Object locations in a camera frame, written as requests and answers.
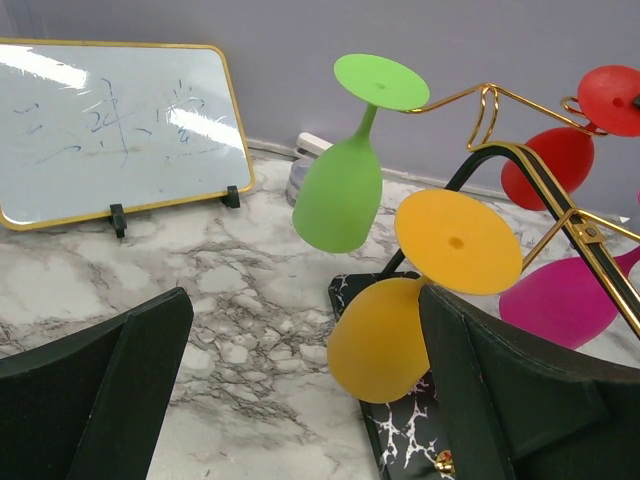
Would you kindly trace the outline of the orange wine glass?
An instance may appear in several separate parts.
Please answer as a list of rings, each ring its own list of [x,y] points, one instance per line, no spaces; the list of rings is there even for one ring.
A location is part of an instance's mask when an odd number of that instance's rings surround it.
[[[327,343],[329,369],[355,398],[373,404],[406,395],[430,367],[419,315],[428,282],[458,293],[494,295],[518,280],[523,256],[512,229],[482,202],[444,189],[399,205],[400,249],[420,276],[379,280],[346,307]]]

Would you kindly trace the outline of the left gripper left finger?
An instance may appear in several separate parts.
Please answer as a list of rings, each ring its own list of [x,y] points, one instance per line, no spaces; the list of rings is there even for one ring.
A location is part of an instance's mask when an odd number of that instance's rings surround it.
[[[176,287],[3,358],[2,478],[145,478],[193,318]]]

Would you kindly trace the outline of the green wine glass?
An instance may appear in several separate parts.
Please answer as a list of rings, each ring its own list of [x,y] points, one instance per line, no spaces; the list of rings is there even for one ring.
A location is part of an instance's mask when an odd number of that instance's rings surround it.
[[[346,54],[334,63],[339,84],[366,104],[359,126],[313,161],[292,213],[299,237],[328,253],[349,253],[367,240],[381,203],[383,177],[371,130],[379,110],[405,112],[430,97],[425,80],[394,60]]]

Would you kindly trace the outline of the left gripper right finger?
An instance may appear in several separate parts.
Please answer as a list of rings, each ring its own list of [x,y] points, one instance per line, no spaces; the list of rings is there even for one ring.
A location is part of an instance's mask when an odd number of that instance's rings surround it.
[[[639,371],[427,284],[420,320],[459,479],[636,479]]]

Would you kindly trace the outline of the red wine glass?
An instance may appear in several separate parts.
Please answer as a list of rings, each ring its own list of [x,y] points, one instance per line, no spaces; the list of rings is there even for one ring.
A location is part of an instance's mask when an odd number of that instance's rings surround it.
[[[587,178],[595,158],[598,129],[620,137],[639,135],[639,71],[605,65],[586,73],[578,85],[577,103],[588,120],[587,131],[573,127],[546,130],[526,142],[568,193]]]

